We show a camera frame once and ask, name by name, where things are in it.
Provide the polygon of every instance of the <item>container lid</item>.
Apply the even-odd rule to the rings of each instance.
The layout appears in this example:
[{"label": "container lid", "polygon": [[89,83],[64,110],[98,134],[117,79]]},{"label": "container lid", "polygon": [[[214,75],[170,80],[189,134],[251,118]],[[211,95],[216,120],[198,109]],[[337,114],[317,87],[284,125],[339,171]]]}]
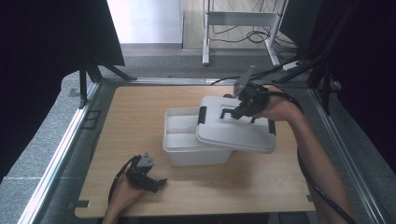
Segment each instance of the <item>container lid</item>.
[{"label": "container lid", "polygon": [[224,108],[234,109],[237,99],[206,96],[201,102],[196,137],[199,141],[235,150],[271,153],[276,147],[275,125],[261,118],[251,123],[251,118],[233,119],[229,113],[221,119]]}]

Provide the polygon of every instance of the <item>wooden table surface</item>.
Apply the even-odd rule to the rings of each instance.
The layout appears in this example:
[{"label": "wooden table surface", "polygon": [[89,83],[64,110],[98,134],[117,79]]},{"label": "wooden table surface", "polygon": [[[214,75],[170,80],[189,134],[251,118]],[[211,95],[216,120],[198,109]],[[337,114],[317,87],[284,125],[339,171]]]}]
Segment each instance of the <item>wooden table surface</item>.
[{"label": "wooden table surface", "polygon": [[230,86],[118,88],[79,196],[80,201],[90,203],[76,208],[76,215],[102,217],[115,174],[133,156],[145,152],[156,163],[148,176],[168,178],[168,182],[157,193],[148,192],[125,211],[125,216],[314,211],[286,122],[276,122],[276,150],[272,154],[234,151],[227,164],[170,164],[163,150],[165,111],[199,107],[206,95],[232,92]]}]

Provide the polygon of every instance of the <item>black curtain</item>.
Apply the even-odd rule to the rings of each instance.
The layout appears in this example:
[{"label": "black curtain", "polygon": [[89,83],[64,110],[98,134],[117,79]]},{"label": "black curtain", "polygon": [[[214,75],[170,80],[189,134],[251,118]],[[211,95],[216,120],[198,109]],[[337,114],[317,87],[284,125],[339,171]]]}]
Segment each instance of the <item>black curtain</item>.
[{"label": "black curtain", "polygon": [[83,53],[124,65],[106,0],[0,3],[1,176],[18,159]]},{"label": "black curtain", "polygon": [[395,12],[394,1],[361,0],[331,63],[339,100],[396,173]]}]

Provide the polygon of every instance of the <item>human arm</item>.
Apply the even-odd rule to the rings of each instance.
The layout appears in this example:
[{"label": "human arm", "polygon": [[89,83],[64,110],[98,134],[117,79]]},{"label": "human arm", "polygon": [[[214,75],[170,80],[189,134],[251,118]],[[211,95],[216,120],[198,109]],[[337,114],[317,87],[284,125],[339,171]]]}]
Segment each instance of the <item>human arm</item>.
[{"label": "human arm", "polygon": [[136,203],[146,191],[136,189],[122,174],[117,181],[110,203],[108,204],[102,224],[116,224],[120,213],[128,206]]},{"label": "human arm", "polygon": [[[269,87],[269,91],[279,91]],[[271,96],[266,109],[253,118],[266,117],[273,120],[285,120],[291,127],[299,149],[301,161],[318,186],[329,198],[352,216],[352,209],[344,183],[322,145],[315,137],[302,111],[290,101]],[[319,223],[347,223],[308,185],[317,209]]]}]

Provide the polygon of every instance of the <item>white plastic container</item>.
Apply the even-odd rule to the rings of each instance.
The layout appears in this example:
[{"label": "white plastic container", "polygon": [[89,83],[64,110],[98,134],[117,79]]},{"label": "white plastic container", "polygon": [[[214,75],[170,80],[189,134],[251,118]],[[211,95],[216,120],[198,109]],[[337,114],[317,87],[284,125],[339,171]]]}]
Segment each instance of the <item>white plastic container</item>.
[{"label": "white plastic container", "polygon": [[200,108],[170,108],[165,113],[163,149],[172,165],[227,163],[233,150],[271,153],[275,149],[275,126],[268,119],[230,114],[220,118],[223,108],[239,105],[235,99],[206,96]]}]

